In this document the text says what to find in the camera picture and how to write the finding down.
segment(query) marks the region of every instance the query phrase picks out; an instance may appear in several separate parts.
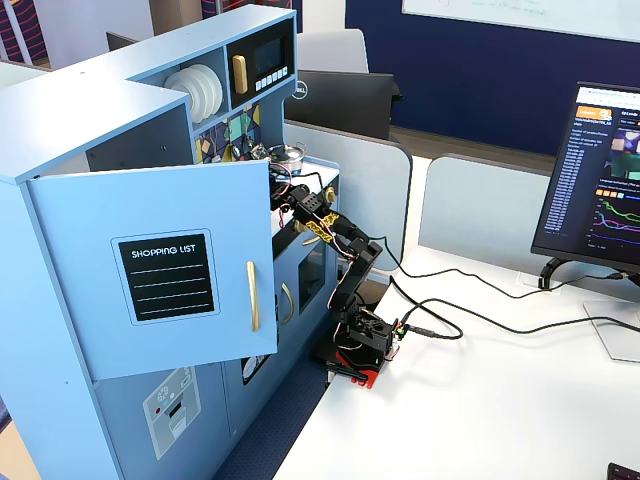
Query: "electrical cable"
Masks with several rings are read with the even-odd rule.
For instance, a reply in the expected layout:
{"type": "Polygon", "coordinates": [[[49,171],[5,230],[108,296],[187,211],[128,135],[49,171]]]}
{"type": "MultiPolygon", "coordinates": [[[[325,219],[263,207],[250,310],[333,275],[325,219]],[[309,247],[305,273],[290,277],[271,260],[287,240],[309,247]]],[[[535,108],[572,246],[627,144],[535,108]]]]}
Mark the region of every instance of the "electrical cable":
{"type": "MultiPolygon", "coordinates": [[[[460,305],[456,305],[455,303],[451,303],[451,302],[448,302],[446,300],[442,300],[440,298],[428,298],[428,299],[423,300],[421,302],[415,302],[415,300],[413,300],[406,293],[404,293],[402,291],[402,289],[400,289],[400,287],[398,286],[398,283],[395,281],[395,279],[391,278],[391,283],[394,285],[394,287],[396,289],[398,289],[398,291],[400,293],[402,293],[410,302],[412,302],[414,304],[414,306],[409,311],[407,311],[407,313],[404,314],[404,316],[402,317],[402,320],[400,320],[400,323],[398,325],[398,328],[400,328],[400,329],[405,326],[407,320],[409,319],[409,317],[411,316],[411,314],[413,312],[415,312],[419,308],[422,309],[424,307],[424,304],[426,304],[426,303],[436,302],[436,303],[441,303],[443,305],[447,305],[447,306],[452,307],[452,308],[456,308],[456,309],[458,309],[458,310],[460,310],[462,312],[468,313],[469,315],[473,315],[474,317],[477,317],[477,318],[479,318],[481,320],[489,322],[489,323],[491,323],[492,325],[494,325],[494,326],[496,326],[498,328],[506,330],[507,332],[510,332],[510,333],[514,333],[516,335],[531,335],[533,333],[541,332],[543,330],[548,330],[550,328],[563,327],[563,326],[566,326],[566,325],[574,325],[574,324],[577,324],[577,323],[589,322],[589,321],[592,321],[592,320],[608,321],[608,322],[611,322],[611,323],[614,323],[614,324],[618,325],[619,327],[626,328],[626,329],[634,331],[636,333],[640,333],[640,327],[635,327],[633,325],[629,325],[629,324],[624,323],[624,322],[622,322],[620,320],[617,320],[615,318],[606,317],[606,316],[583,317],[583,318],[578,318],[576,320],[567,320],[567,321],[564,321],[564,322],[550,323],[550,324],[547,324],[547,325],[542,325],[540,327],[532,328],[530,330],[517,330],[515,328],[508,327],[507,325],[503,325],[500,322],[492,320],[491,318],[489,318],[489,317],[487,317],[485,315],[482,315],[480,313],[474,312],[473,310],[469,310],[468,308],[461,307],[460,305]]],[[[432,313],[432,314],[435,313],[435,312],[432,312],[429,309],[426,309],[426,311],[428,311],[429,313],[432,313]]],[[[431,337],[431,338],[442,338],[442,336],[440,334],[437,334],[436,332],[433,332],[431,330],[426,330],[426,329],[423,329],[423,328],[414,327],[412,325],[407,325],[407,328],[410,331],[418,333],[420,335],[424,335],[424,336],[431,337]]],[[[460,329],[460,327],[455,326],[454,328],[456,328],[460,332],[460,337],[459,338],[462,338],[462,330],[460,329]]]]}
{"type": "Polygon", "coordinates": [[[340,254],[342,254],[342,256],[343,256],[343,257],[345,257],[345,258],[347,258],[347,259],[349,259],[349,260],[352,260],[352,261],[353,261],[353,260],[355,260],[355,259],[356,259],[356,257],[355,257],[354,255],[351,255],[350,253],[347,253],[347,252],[345,252],[344,250],[342,250],[342,249],[340,248],[340,245],[338,245],[338,242],[336,241],[336,233],[335,233],[333,230],[331,230],[331,228],[329,227],[329,225],[327,225],[327,223],[326,223],[323,219],[321,219],[318,215],[316,215],[315,213],[313,213],[312,215],[313,215],[314,217],[316,217],[316,219],[320,222],[320,224],[322,224],[322,226],[324,227],[325,231],[326,231],[329,235],[331,235],[332,242],[333,242],[333,245],[334,245],[334,247],[336,248],[336,250],[337,250],[340,254]]]}
{"type": "Polygon", "coordinates": [[[430,277],[435,277],[437,275],[443,275],[445,273],[450,273],[450,272],[456,272],[459,273],[460,275],[464,276],[464,277],[471,277],[471,278],[475,278],[476,280],[478,280],[479,282],[485,284],[486,286],[493,288],[494,290],[496,290],[497,292],[500,292],[501,294],[512,298],[514,300],[520,300],[526,297],[530,297],[531,295],[535,295],[537,293],[542,293],[542,292],[553,292],[554,290],[559,289],[560,287],[564,287],[565,285],[569,285],[572,283],[576,283],[579,282],[580,280],[584,280],[586,278],[591,278],[593,280],[622,280],[623,278],[628,278],[628,274],[626,273],[621,273],[621,272],[616,272],[616,273],[612,273],[611,275],[607,275],[607,276],[596,276],[596,275],[582,275],[578,278],[574,278],[572,280],[567,280],[566,282],[562,282],[559,283],[558,285],[556,285],[555,287],[546,289],[546,290],[533,290],[531,292],[527,292],[523,295],[512,295],[509,292],[506,292],[504,290],[502,290],[500,287],[497,287],[496,285],[493,285],[492,283],[486,281],[484,278],[480,277],[479,275],[475,274],[475,273],[468,273],[465,271],[460,270],[459,268],[449,268],[447,270],[442,270],[440,272],[434,272],[434,273],[425,273],[422,275],[412,275],[409,272],[407,272],[402,265],[400,264],[400,262],[398,261],[398,259],[395,257],[395,255],[391,252],[391,249],[389,248],[389,243],[387,241],[387,237],[383,236],[383,237],[377,237],[377,238],[373,238],[370,237],[371,240],[383,240],[384,241],[384,248],[387,250],[387,252],[389,253],[389,256],[392,258],[392,260],[394,261],[394,263],[398,266],[398,268],[400,269],[400,271],[407,277],[409,278],[430,278],[430,277]]]}
{"type": "MultiPolygon", "coordinates": [[[[322,184],[322,175],[320,175],[319,172],[305,173],[304,175],[293,175],[293,178],[311,177],[313,175],[316,175],[318,177],[318,183],[320,184],[320,193],[322,194],[322,192],[324,192],[324,185],[322,184]]],[[[324,195],[321,195],[321,197],[322,201],[324,202],[324,195]]]]}
{"type": "Polygon", "coordinates": [[[360,299],[360,303],[362,305],[367,305],[367,302],[364,301],[364,297],[360,295],[358,292],[355,292],[354,295],[360,299]]]}
{"type": "MultiPolygon", "coordinates": [[[[411,298],[407,292],[405,292],[402,288],[400,288],[400,285],[398,285],[398,283],[395,281],[395,279],[393,277],[389,277],[389,278],[391,280],[391,284],[396,288],[396,290],[398,290],[398,292],[400,292],[400,294],[403,297],[405,297],[407,300],[409,300],[411,303],[413,303],[414,309],[416,308],[416,306],[419,306],[420,310],[423,310],[423,311],[427,312],[429,315],[437,318],[442,323],[445,323],[445,324],[449,325],[451,328],[453,328],[454,330],[456,330],[458,332],[457,335],[440,335],[438,333],[433,332],[434,333],[433,338],[438,338],[440,340],[460,340],[464,336],[464,332],[462,331],[462,329],[458,325],[456,325],[455,323],[453,323],[450,320],[447,320],[442,315],[437,314],[436,312],[434,312],[433,310],[425,307],[424,305],[419,304],[417,301],[415,301],[413,298],[411,298]]],[[[406,322],[406,320],[409,318],[409,316],[407,314],[405,314],[405,317],[406,318],[403,319],[404,321],[400,322],[399,328],[402,328],[404,326],[404,323],[406,322]]]]}
{"type": "Polygon", "coordinates": [[[362,347],[362,344],[358,345],[357,347],[345,347],[342,345],[338,345],[338,342],[336,342],[336,335],[338,335],[338,331],[340,330],[340,325],[342,325],[341,323],[338,323],[338,326],[336,327],[336,331],[333,332],[333,344],[338,347],[340,350],[357,350],[360,347],[362,347]]]}
{"type": "Polygon", "coordinates": [[[346,278],[347,274],[349,273],[349,270],[351,270],[351,267],[353,266],[353,262],[349,263],[349,267],[347,268],[347,271],[344,272],[344,274],[342,275],[342,278],[340,279],[340,281],[338,282],[338,284],[336,285],[336,288],[333,289],[333,292],[331,292],[331,296],[329,297],[329,301],[327,302],[327,309],[331,310],[331,301],[333,300],[333,296],[336,294],[336,292],[338,291],[338,287],[340,285],[342,285],[342,282],[344,281],[344,279],[346,278]]]}
{"type": "Polygon", "coordinates": [[[279,163],[272,163],[269,165],[269,170],[273,171],[273,167],[278,167],[283,169],[285,172],[287,172],[287,174],[289,175],[289,183],[287,184],[287,186],[285,187],[285,189],[282,191],[282,193],[280,193],[278,195],[278,198],[280,198],[281,196],[283,196],[285,193],[287,193],[287,191],[289,190],[289,188],[291,188],[291,184],[293,183],[293,175],[291,174],[291,170],[289,170],[287,167],[285,167],[284,165],[280,165],[279,163]]]}

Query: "blue wall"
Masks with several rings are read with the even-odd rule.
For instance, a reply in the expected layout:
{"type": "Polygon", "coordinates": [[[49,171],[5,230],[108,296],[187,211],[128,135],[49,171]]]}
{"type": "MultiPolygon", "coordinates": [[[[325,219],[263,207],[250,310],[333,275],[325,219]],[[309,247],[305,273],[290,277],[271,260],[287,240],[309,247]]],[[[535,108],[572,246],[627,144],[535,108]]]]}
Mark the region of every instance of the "blue wall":
{"type": "Polygon", "coordinates": [[[393,124],[555,155],[576,82],[640,86],[640,44],[401,13],[402,0],[347,0],[369,68],[405,95],[393,124]]]}

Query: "shopping list sign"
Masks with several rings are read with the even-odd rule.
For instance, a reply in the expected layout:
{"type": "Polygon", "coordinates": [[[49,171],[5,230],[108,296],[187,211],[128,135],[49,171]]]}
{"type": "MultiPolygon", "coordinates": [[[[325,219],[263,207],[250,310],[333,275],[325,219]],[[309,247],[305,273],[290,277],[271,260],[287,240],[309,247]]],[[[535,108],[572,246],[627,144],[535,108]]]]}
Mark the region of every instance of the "shopping list sign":
{"type": "Polygon", "coordinates": [[[209,232],[197,232],[112,242],[134,323],[216,313],[209,232]]]}

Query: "monitor screen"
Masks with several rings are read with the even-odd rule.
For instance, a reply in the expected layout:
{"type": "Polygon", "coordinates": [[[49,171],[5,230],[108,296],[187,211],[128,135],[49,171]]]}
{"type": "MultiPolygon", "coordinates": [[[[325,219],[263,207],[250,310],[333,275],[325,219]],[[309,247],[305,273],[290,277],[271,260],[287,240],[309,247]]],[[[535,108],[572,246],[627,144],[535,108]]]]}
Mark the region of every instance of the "monitor screen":
{"type": "Polygon", "coordinates": [[[118,35],[117,33],[107,32],[107,44],[109,45],[110,52],[128,47],[134,43],[137,43],[137,40],[118,35]]]}
{"type": "Polygon", "coordinates": [[[531,251],[640,271],[640,89],[578,86],[531,251]]]}

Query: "white plate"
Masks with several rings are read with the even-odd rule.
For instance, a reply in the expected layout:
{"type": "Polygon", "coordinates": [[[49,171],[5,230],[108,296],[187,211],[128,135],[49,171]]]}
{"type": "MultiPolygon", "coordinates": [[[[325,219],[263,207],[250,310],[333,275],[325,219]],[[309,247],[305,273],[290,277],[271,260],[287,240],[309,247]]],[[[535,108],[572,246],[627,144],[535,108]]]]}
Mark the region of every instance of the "white plate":
{"type": "Polygon", "coordinates": [[[209,83],[211,84],[211,91],[213,92],[213,110],[211,111],[211,114],[213,115],[215,113],[218,113],[218,110],[220,110],[220,106],[222,105],[222,95],[223,95],[222,83],[220,83],[220,79],[218,78],[218,75],[216,75],[216,72],[211,70],[206,65],[196,64],[196,65],[191,65],[191,67],[189,68],[194,68],[196,70],[201,71],[202,73],[205,74],[205,76],[209,80],[209,83]]]}
{"type": "Polygon", "coordinates": [[[189,97],[191,97],[191,120],[193,123],[200,123],[204,119],[205,113],[204,87],[187,70],[180,70],[171,75],[167,78],[164,86],[181,92],[187,89],[189,97]]]}
{"type": "Polygon", "coordinates": [[[204,90],[204,118],[209,118],[211,113],[213,112],[213,101],[214,94],[211,89],[211,82],[207,78],[207,76],[202,73],[197,68],[189,67],[186,69],[187,73],[193,77],[193,79],[202,85],[202,89],[204,90]]]}

